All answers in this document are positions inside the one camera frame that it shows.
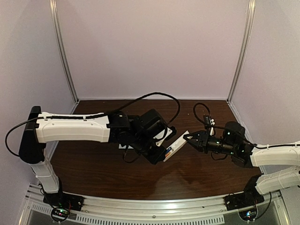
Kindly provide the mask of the white remote control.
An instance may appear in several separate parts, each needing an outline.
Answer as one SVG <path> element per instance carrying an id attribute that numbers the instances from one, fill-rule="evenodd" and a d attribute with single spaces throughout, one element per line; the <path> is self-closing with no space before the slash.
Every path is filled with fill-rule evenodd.
<path id="1" fill-rule="evenodd" d="M 187 141 L 183 139 L 183 134 L 168 147 L 171 149 L 169 151 L 170 155 L 167 157 L 165 156 L 165 159 L 163 160 L 163 162 L 166 162 L 167 160 L 169 160 L 175 153 L 177 153 L 187 143 Z"/>

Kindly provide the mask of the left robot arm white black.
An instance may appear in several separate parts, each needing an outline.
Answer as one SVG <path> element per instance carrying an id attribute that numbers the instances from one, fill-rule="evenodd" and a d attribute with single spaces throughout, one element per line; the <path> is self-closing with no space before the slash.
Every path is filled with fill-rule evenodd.
<path id="1" fill-rule="evenodd" d="M 162 143 L 175 134 L 175 127 L 169 126 L 154 109 L 140 116 L 122 111 L 67 115 L 42 112 L 39 106 L 34 106 L 22 135 L 19 157 L 31 166 L 44 192 L 49 194 L 50 202 L 63 208 L 68 201 L 60 192 L 60 180 L 44 153 L 48 142 L 117 143 L 132 147 L 138 155 L 155 165 L 165 159 L 166 148 Z"/>

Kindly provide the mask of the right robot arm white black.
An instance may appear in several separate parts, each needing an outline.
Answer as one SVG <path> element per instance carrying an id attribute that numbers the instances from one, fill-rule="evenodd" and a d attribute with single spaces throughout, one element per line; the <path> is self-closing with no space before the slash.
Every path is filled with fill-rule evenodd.
<path id="1" fill-rule="evenodd" d="M 265 194 L 271 194 L 300 184 L 300 143 L 279 145 L 256 145 L 245 138 L 245 128 L 235 121 L 227 122 L 222 137 L 212 136 L 207 126 L 183 136 L 189 145 L 199 152 L 221 153 L 231 157 L 239 167 L 254 168 L 263 165 L 287 165 L 286 169 L 271 174 L 251 177 L 242 193 L 224 197 L 227 210 L 250 207 L 264 201 Z"/>

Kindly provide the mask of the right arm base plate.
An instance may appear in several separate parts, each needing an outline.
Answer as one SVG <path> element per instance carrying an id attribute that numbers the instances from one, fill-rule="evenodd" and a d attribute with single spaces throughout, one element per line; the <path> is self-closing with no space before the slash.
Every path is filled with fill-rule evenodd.
<path id="1" fill-rule="evenodd" d="M 264 197 L 250 191 L 226 195 L 224 201 L 227 211 L 230 211 L 255 206 L 258 203 L 264 202 Z"/>

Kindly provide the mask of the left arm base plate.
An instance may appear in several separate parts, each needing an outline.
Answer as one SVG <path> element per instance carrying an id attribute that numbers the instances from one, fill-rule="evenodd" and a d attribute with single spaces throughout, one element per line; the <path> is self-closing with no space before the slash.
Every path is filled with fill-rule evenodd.
<path id="1" fill-rule="evenodd" d="M 67 193 L 44 193 L 44 203 L 52 207 L 61 207 L 67 210 L 81 211 L 84 197 L 79 195 L 72 195 Z"/>

